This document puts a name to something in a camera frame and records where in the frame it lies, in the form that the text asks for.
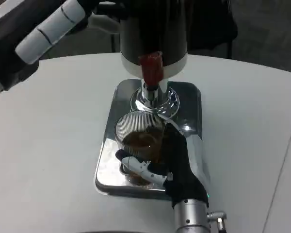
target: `gray floor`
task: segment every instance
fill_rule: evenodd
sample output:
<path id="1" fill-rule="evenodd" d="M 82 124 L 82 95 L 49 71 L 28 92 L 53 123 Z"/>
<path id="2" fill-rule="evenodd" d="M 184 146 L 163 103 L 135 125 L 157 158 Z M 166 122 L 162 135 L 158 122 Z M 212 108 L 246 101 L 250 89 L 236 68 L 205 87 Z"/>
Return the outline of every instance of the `gray floor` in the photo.
<path id="1" fill-rule="evenodd" d="M 233 59 L 291 71 L 291 0 L 231 2 L 239 28 L 239 35 L 233 43 Z M 115 40 L 119 51 L 118 37 Z M 224 57 L 224 47 L 194 51 L 194 54 Z M 111 51 L 110 35 L 86 29 L 63 38 L 44 58 Z"/>

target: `metal base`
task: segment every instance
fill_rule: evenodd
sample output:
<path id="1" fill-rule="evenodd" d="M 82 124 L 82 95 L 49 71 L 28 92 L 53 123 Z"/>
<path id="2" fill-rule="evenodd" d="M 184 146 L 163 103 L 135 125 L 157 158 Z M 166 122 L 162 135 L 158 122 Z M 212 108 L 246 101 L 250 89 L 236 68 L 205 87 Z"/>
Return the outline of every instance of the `metal base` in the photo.
<path id="1" fill-rule="evenodd" d="M 176 92 L 172 88 L 168 87 L 167 98 L 165 102 L 157 108 L 148 107 L 146 105 L 146 100 L 142 95 L 141 88 L 139 88 L 131 97 L 130 107 L 134 111 L 148 111 L 171 118 L 178 112 L 180 107 L 180 100 Z"/>
<path id="2" fill-rule="evenodd" d="M 173 121 L 186 135 L 198 134 L 202 138 L 200 91 L 191 83 L 169 82 L 169 86 L 177 93 L 181 102 Z M 152 183 L 146 186 L 131 184 L 120 169 L 120 161 L 115 157 L 118 150 L 114 137 L 115 123 L 131 111 L 131 97 L 140 87 L 140 79 L 127 79 L 115 90 L 97 164 L 95 184 L 98 190 L 107 195 L 168 199 L 162 187 Z"/>

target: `stainless steel tray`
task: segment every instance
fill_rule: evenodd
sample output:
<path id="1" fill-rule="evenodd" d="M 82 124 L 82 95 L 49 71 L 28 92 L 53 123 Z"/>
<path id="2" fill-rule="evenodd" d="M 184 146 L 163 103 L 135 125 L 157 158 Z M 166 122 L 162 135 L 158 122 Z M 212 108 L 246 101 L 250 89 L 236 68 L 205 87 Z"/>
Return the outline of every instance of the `stainless steel tray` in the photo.
<path id="1" fill-rule="evenodd" d="M 130 112 L 130 98 L 140 86 L 140 79 L 127 79 L 122 81 L 114 92 L 96 168 L 95 185 L 100 192 L 107 195 L 168 199 L 162 187 L 154 184 L 136 186 L 128 182 L 120 171 L 120 161 L 115 157 L 118 150 L 114 137 L 115 123 L 121 116 Z M 173 121 L 186 134 L 198 134 L 202 138 L 200 91 L 191 83 L 169 82 L 169 86 L 176 91 L 180 99 L 180 109 Z"/>

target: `white table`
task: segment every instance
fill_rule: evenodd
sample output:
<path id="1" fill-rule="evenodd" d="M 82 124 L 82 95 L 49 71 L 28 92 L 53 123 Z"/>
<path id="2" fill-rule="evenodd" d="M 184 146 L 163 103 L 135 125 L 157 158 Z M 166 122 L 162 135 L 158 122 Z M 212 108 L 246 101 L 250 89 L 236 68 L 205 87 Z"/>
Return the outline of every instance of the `white table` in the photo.
<path id="1" fill-rule="evenodd" d="M 113 91 L 126 78 L 119 54 L 51 59 L 0 95 L 0 232 L 174 231 L 169 202 L 94 188 Z M 291 232 L 291 73 L 189 56 L 172 80 L 202 92 L 210 205 L 227 212 L 228 232 Z"/>

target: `robotic arm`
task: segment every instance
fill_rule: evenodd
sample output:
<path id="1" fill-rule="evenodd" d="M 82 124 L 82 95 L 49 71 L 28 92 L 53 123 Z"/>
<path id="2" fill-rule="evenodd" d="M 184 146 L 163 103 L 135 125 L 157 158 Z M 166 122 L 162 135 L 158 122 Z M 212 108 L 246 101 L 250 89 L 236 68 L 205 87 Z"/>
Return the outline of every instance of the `robotic arm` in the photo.
<path id="1" fill-rule="evenodd" d="M 119 150 L 116 157 L 132 172 L 165 188 L 175 210 L 177 233 L 209 233 L 212 222 L 217 223 L 219 233 L 226 233 L 226 214 L 221 211 L 208 213 L 206 183 L 200 174 L 199 178 L 196 176 L 201 168 L 194 168 L 196 163 L 190 161 L 190 155 L 200 157 L 195 153 L 201 151 L 189 149 L 190 137 L 186 138 L 175 124 L 166 124 L 161 148 L 161 156 L 166 161 L 164 166 L 142 161 L 124 150 Z"/>
<path id="2" fill-rule="evenodd" d="M 31 76 L 38 69 L 39 58 L 65 34 L 75 27 L 86 27 L 88 17 L 101 1 L 7 0 L 2 4 L 0 92 Z"/>

